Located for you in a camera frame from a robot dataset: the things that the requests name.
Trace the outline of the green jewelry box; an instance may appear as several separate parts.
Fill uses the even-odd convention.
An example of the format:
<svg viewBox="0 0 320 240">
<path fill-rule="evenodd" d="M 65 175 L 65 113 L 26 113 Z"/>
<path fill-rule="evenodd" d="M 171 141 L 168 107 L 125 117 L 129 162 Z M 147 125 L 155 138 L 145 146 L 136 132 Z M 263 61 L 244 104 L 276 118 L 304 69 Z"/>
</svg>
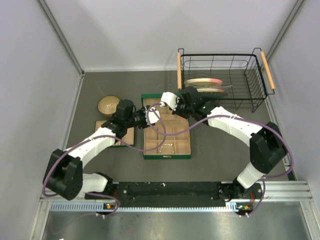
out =
<svg viewBox="0 0 320 240">
<path fill-rule="evenodd" d="M 190 159 L 191 137 L 189 131 L 189 121 L 178 115 L 173 115 L 169 107 L 156 106 L 159 111 L 161 124 L 158 121 L 154 127 L 157 131 L 148 127 L 144 129 L 143 146 L 145 149 L 152 151 L 144 152 L 145 160 L 160 159 Z"/>
</svg>

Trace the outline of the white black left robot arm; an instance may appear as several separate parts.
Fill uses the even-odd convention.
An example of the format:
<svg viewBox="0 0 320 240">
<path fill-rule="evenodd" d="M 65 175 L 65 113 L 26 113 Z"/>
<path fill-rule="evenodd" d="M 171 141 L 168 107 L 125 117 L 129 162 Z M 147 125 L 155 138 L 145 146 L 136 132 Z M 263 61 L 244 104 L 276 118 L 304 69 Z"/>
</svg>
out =
<svg viewBox="0 0 320 240">
<path fill-rule="evenodd" d="M 111 119 L 91 136 L 66 150 L 52 152 L 43 179 L 42 194 L 61 196 L 70 201 L 79 195 L 106 192 L 112 179 L 103 173 L 85 174 L 84 167 L 103 150 L 123 141 L 128 129 L 154 126 L 160 113 L 154 106 L 136 109 L 131 100 L 120 100 Z"/>
</svg>

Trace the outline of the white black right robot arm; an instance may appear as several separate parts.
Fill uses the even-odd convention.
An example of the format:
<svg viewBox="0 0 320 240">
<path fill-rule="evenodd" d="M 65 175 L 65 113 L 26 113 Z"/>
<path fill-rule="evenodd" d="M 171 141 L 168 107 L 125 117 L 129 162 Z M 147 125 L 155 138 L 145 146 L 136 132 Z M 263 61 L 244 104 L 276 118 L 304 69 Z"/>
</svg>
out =
<svg viewBox="0 0 320 240">
<path fill-rule="evenodd" d="M 249 147 L 250 162 L 233 180 L 231 187 L 233 193 L 240 197 L 259 179 L 269 174 L 288 153 L 276 124 L 247 122 L 219 106 L 213 97 L 207 97 L 192 86 L 183 89 L 180 95 L 165 93 L 161 100 L 173 114 L 185 119 L 192 117 L 197 122 L 222 130 Z"/>
</svg>

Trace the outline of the green jewelry tray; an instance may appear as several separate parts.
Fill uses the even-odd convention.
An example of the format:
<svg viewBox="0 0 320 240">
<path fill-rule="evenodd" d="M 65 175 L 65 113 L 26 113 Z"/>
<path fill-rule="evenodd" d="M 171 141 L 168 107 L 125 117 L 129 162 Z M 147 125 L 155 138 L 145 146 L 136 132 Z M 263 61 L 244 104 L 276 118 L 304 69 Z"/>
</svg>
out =
<svg viewBox="0 0 320 240">
<path fill-rule="evenodd" d="M 104 124 L 105 122 L 106 122 L 106 120 L 96 121 L 95 122 L 95 131 L 97 131 L 98 128 L 100 128 L 102 126 L 102 124 Z M 135 145 L 135 129 L 133 127 L 129 128 L 127 130 L 126 135 L 122 138 L 122 140 L 124 140 L 124 142 L 126 142 L 130 146 L 134 146 Z M 118 141 L 117 143 L 115 143 L 111 147 L 112 148 L 120 148 L 120 147 L 127 147 L 127 146 L 124 143 Z"/>
</svg>

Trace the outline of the dark green plate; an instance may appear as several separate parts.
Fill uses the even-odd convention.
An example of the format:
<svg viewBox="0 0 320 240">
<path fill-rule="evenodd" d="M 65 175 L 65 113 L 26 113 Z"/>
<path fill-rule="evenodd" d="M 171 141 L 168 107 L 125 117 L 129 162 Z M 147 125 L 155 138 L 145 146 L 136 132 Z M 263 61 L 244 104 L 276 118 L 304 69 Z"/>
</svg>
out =
<svg viewBox="0 0 320 240">
<path fill-rule="evenodd" d="M 221 99 L 221 98 L 225 98 L 228 95 L 228 93 L 225 93 L 225 92 L 208 92 L 207 95 L 210 98 Z"/>
</svg>

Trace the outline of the cream pink plate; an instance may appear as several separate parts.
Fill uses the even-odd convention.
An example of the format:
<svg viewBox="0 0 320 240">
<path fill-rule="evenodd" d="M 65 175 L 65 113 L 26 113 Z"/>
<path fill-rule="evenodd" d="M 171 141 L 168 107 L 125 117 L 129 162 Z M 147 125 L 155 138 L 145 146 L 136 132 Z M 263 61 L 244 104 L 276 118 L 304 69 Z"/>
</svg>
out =
<svg viewBox="0 0 320 240">
<path fill-rule="evenodd" d="M 217 78 L 192 78 L 184 81 L 184 86 L 220 87 L 223 81 Z"/>
<path fill-rule="evenodd" d="M 220 88 L 197 88 L 196 89 L 199 93 L 225 93 L 224 89 L 220 89 Z"/>
</svg>

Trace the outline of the tan ceramic bowl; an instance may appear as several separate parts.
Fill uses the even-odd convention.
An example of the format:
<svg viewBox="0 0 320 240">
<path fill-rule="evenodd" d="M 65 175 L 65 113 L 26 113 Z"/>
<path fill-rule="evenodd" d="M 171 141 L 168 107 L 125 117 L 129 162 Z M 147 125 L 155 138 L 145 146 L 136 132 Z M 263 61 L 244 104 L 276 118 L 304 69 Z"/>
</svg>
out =
<svg viewBox="0 0 320 240">
<path fill-rule="evenodd" d="M 107 95 L 101 98 L 97 104 L 98 111 L 106 116 L 111 117 L 117 109 L 120 99 L 115 95 Z"/>
</svg>

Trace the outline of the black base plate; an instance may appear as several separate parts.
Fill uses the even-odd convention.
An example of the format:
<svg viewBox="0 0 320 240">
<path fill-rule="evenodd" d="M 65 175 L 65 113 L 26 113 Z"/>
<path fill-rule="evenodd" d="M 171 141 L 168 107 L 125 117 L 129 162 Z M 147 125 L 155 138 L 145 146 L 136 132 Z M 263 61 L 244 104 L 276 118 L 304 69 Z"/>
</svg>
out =
<svg viewBox="0 0 320 240">
<path fill-rule="evenodd" d="M 123 208 L 222 207 L 225 202 L 250 201 L 253 196 L 236 192 L 231 183 L 218 181 L 119 182 L 102 194 L 117 198 Z"/>
</svg>

